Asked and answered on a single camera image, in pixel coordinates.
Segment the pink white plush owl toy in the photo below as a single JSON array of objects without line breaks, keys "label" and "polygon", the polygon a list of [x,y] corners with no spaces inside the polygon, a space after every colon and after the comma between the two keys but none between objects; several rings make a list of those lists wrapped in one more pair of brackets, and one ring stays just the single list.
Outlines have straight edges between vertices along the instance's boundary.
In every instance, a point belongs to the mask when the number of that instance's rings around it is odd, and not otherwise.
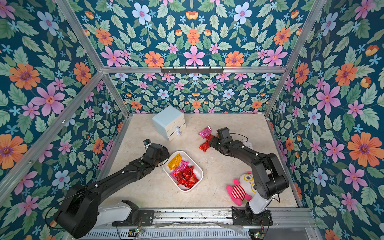
[{"label": "pink white plush owl toy", "polygon": [[227,185],[227,193],[235,205],[241,206],[244,201],[250,201],[257,193],[252,172],[242,174],[234,179],[233,185]]}]

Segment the white plastic storage box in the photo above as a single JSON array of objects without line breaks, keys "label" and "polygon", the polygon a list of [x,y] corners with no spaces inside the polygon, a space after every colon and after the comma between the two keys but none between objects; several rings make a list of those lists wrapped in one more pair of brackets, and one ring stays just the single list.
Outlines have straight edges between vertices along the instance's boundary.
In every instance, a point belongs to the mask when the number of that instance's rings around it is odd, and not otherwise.
[{"label": "white plastic storage box", "polygon": [[190,192],[204,177],[203,170],[184,151],[176,151],[171,154],[162,168],[182,192]]}]

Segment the magenta foil tea bag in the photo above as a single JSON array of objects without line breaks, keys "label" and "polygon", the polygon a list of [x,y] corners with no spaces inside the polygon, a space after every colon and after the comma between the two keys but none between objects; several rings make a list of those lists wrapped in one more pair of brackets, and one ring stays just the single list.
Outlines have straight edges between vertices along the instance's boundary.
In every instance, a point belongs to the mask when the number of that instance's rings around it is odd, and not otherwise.
[{"label": "magenta foil tea bag", "polygon": [[188,165],[189,162],[182,160],[181,165],[175,170],[173,170],[171,176],[174,178],[175,181],[179,181],[183,177],[183,171],[187,168]]},{"label": "magenta foil tea bag", "polygon": [[212,134],[212,129],[210,128],[210,126],[205,127],[203,130],[201,130],[201,131],[199,132],[199,135],[200,135],[203,139],[206,139],[206,138],[209,137],[211,134]]}]

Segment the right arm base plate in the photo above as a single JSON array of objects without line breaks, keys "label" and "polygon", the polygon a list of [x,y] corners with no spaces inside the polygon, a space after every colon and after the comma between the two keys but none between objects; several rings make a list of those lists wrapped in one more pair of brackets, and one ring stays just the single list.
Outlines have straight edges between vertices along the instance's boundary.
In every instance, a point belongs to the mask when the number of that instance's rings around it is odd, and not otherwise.
[{"label": "right arm base plate", "polygon": [[238,209],[231,207],[233,225],[239,226],[272,226],[272,212],[265,210],[260,214],[254,214],[250,209]]}]

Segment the red foil tea bag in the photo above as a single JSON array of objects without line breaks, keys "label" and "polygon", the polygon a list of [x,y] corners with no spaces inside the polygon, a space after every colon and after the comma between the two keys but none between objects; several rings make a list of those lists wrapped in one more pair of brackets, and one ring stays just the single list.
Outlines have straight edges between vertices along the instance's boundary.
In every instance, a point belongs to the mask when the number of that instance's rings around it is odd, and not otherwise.
[{"label": "red foil tea bag", "polygon": [[188,190],[194,187],[199,182],[199,179],[194,173],[194,169],[194,166],[187,166],[187,168],[183,171],[183,177],[177,181],[177,185],[182,185]]},{"label": "red foil tea bag", "polygon": [[202,150],[204,153],[210,148],[210,141],[212,140],[214,136],[208,135],[206,137],[206,141],[200,145],[200,150]]}]

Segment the small white plush toy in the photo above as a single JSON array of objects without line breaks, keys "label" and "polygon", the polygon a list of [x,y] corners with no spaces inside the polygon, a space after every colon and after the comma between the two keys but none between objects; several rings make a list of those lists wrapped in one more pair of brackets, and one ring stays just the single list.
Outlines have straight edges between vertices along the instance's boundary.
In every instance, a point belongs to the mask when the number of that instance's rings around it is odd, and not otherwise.
[{"label": "small white plush toy", "polygon": [[250,142],[245,142],[244,145],[250,149],[253,149],[253,145]]}]

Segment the black hook rail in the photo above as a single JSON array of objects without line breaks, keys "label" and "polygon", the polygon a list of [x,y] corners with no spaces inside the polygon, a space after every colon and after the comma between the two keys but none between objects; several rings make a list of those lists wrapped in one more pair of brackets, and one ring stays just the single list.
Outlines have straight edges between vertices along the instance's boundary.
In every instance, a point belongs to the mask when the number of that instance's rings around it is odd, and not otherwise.
[{"label": "black hook rail", "polygon": [[162,74],[222,74],[224,68],[217,67],[160,67]]}]

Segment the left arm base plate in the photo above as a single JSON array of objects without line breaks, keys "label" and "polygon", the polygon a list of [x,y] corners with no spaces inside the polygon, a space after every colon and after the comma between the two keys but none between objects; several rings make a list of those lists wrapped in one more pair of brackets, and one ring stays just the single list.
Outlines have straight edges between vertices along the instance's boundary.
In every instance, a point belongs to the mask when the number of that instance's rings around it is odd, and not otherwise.
[{"label": "left arm base plate", "polygon": [[129,200],[123,200],[122,204],[124,207],[130,207],[130,214],[121,221],[115,221],[112,223],[114,227],[133,227],[151,226],[154,220],[154,210],[144,210],[139,208],[136,204]]}]

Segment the pale blue mini drawer cabinet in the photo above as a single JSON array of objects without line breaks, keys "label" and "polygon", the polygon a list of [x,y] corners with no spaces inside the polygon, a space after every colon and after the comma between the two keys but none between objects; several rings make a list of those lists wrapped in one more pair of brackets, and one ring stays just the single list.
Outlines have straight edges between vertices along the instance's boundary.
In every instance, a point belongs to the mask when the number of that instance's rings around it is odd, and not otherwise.
[{"label": "pale blue mini drawer cabinet", "polygon": [[156,114],[152,120],[157,132],[168,141],[180,136],[186,128],[184,114],[172,106]]}]

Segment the yellow foil tea bag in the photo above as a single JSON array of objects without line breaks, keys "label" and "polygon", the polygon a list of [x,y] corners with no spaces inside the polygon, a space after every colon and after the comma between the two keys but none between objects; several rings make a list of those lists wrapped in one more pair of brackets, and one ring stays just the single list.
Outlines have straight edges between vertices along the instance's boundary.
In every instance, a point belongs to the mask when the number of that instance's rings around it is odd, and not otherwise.
[{"label": "yellow foil tea bag", "polygon": [[177,154],[168,164],[170,171],[173,171],[178,168],[182,160],[183,158],[179,154]]}]

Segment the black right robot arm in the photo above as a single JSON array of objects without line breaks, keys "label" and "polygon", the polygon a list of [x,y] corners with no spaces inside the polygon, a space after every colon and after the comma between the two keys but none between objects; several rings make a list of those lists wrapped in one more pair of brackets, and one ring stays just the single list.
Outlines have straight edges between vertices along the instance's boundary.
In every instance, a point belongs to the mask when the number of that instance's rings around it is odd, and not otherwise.
[{"label": "black right robot arm", "polygon": [[259,153],[247,147],[242,141],[234,140],[230,129],[221,128],[209,143],[221,154],[239,159],[252,169],[256,195],[247,203],[251,216],[264,212],[272,200],[280,201],[280,194],[290,186],[287,174],[277,155]]}]

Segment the aluminium cage frame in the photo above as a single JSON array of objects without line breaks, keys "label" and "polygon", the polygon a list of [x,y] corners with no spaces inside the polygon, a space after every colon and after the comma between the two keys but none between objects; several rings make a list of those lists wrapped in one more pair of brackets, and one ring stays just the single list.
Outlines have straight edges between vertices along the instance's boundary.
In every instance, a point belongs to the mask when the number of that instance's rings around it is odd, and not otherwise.
[{"label": "aluminium cage frame", "polygon": [[128,118],[264,113],[322,1],[1,1],[1,239],[62,240],[54,216],[104,171]]}]

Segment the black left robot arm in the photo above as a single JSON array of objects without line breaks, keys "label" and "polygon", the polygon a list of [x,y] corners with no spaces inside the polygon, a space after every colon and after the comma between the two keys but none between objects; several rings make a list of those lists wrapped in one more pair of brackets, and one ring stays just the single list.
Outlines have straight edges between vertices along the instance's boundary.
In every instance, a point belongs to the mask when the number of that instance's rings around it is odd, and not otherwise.
[{"label": "black left robot arm", "polygon": [[123,169],[95,183],[70,188],[55,215],[55,221],[76,239],[94,227],[125,221],[133,207],[127,203],[101,207],[100,204],[123,187],[149,175],[159,163],[170,158],[165,146],[147,144],[146,152]]}]

